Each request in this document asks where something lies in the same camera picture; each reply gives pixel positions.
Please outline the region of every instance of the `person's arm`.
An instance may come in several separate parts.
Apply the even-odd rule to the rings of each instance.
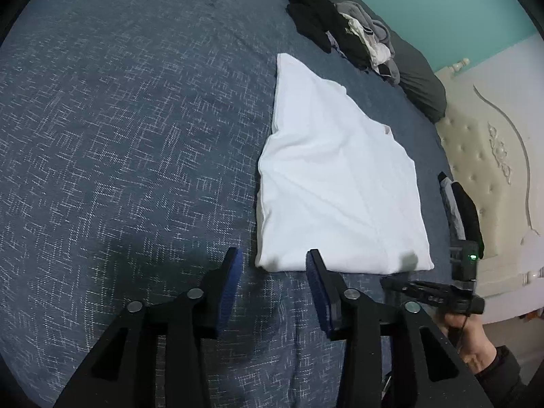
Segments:
[[[481,316],[473,314],[466,323],[465,316],[447,314],[442,331],[447,334],[450,327],[462,328],[459,355],[475,374],[494,408],[507,408],[523,392],[520,366],[505,346],[495,348],[483,331]]]

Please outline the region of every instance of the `black sleeve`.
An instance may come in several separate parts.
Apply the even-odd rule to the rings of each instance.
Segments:
[[[497,357],[485,370],[476,375],[494,408],[507,408],[523,392],[520,366],[505,346],[497,348]]]
[[[298,0],[289,0],[287,13],[295,22],[296,31],[300,35],[311,39],[323,52],[331,53],[331,42],[328,40],[319,17],[310,6]]]

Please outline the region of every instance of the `human hand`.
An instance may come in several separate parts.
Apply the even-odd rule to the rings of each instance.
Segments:
[[[447,313],[437,324],[446,336],[450,328],[463,328],[464,324],[459,356],[474,374],[478,374],[495,360],[497,349],[483,331],[481,315],[471,315],[466,323],[465,318],[463,314]]]

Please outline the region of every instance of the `metal screw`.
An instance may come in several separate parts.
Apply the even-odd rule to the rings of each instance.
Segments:
[[[419,313],[419,311],[421,310],[421,305],[417,302],[408,301],[406,302],[406,304],[404,304],[404,308],[410,313]]]
[[[191,288],[187,291],[187,297],[189,299],[199,299],[204,296],[204,292],[200,288]]]
[[[344,291],[344,296],[348,299],[359,299],[359,296],[361,296],[361,293],[359,293],[358,290],[355,288],[348,288],[346,291]]]
[[[132,301],[127,305],[127,310],[130,313],[138,313],[143,308],[143,304],[140,301]]]

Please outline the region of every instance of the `blue bedspread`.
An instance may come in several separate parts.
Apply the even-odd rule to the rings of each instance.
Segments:
[[[279,52],[391,126],[436,265],[419,276],[448,278],[434,127],[401,89],[299,35],[286,5],[32,0],[15,23],[0,49],[0,353],[41,406],[127,301],[171,299],[230,246],[245,265],[227,331],[205,344],[213,405],[333,406],[343,346],[320,331],[304,273],[253,266]],[[345,278],[383,298],[379,277]]]

